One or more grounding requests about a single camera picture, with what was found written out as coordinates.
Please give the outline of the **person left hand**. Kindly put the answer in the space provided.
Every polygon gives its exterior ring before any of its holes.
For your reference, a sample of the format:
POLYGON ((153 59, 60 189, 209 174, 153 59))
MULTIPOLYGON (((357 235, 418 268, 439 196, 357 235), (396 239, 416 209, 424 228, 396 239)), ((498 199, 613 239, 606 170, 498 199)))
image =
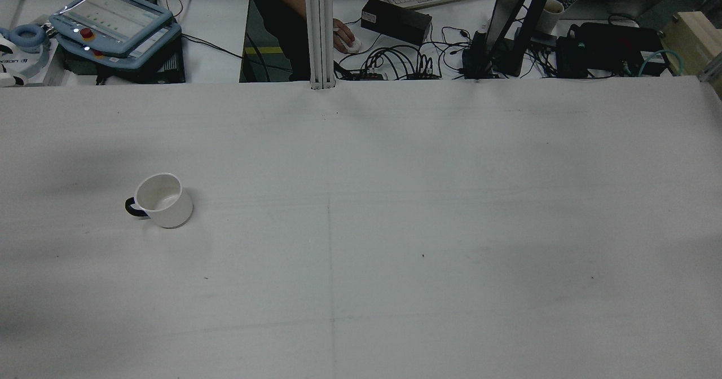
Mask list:
POLYGON ((333 47, 340 53, 348 54, 348 46, 355 42, 353 32, 339 19, 333 19, 333 47))

